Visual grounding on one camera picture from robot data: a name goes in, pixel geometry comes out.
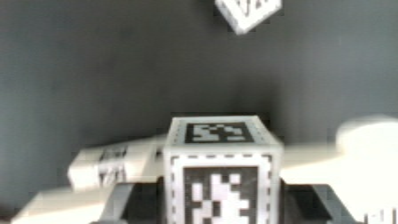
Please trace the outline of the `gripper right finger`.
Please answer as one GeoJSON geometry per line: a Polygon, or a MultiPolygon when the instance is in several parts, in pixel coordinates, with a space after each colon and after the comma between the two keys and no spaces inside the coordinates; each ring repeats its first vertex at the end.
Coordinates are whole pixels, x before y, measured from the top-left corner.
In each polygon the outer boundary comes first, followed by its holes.
{"type": "Polygon", "coordinates": [[[327,184],[281,182],[280,224],[358,224],[327,184]]]}

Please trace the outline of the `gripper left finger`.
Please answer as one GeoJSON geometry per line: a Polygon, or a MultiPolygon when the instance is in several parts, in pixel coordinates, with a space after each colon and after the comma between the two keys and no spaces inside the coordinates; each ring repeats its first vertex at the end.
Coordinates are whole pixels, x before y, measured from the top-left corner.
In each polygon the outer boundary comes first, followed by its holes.
{"type": "Polygon", "coordinates": [[[162,196],[157,183],[118,184],[100,219],[89,224],[162,224],[162,196]]]}

